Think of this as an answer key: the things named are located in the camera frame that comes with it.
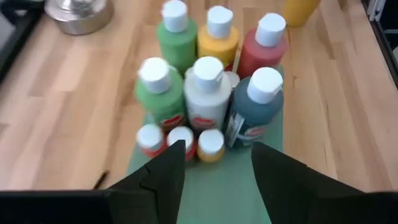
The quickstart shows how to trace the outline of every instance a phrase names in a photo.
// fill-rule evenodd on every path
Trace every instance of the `wooden table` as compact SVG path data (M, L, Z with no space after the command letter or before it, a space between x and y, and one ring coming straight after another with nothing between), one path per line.
M280 0L187 0L234 11L243 33ZM114 0L103 30L73 37L45 17L0 92L0 189L89 189L122 178L142 123L136 70L160 56L161 0ZM398 91L359 0L323 1L287 29L285 152L361 190L398 189Z

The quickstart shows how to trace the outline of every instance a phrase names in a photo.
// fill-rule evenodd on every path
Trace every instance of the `stainless steel kettle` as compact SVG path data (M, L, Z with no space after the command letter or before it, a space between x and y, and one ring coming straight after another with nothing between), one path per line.
M45 11L62 32L81 35L104 27L114 9L111 0L47 0Z

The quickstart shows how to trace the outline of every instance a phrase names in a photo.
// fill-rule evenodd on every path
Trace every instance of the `yellow paint bottle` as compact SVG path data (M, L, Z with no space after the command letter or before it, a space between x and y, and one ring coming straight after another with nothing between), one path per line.
M289 26L302 26L321 0L286 0L283 17Z
M198 31L198 58L213 56L220 59L226 71L231 71L238 48L239 32L232 26L233 12L223 6L207 12L207 25Z
M224 136L218 129L202 132L198 140L198 157L203 162L216 162L224 154Z

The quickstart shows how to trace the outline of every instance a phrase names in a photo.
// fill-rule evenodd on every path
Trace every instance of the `light green paint bottle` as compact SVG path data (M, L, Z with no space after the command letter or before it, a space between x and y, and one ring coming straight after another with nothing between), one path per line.
M182 78L162 58L146 59L138 71L135 94L152 122L164 131L185 123Z
M187 5L178 0L163 5L162 17L157 26L162 56L183 75L197 59L197 25L188 17Z

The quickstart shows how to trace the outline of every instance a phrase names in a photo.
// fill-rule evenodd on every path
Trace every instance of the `red paint bottle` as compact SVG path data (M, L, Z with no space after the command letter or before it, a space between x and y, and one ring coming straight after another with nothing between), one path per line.
M282 36L286 27L285 19L276 13L267 13L257 29L247 32L242 46L237 74L241 80L250 77L261 67L276 68L287 50Z

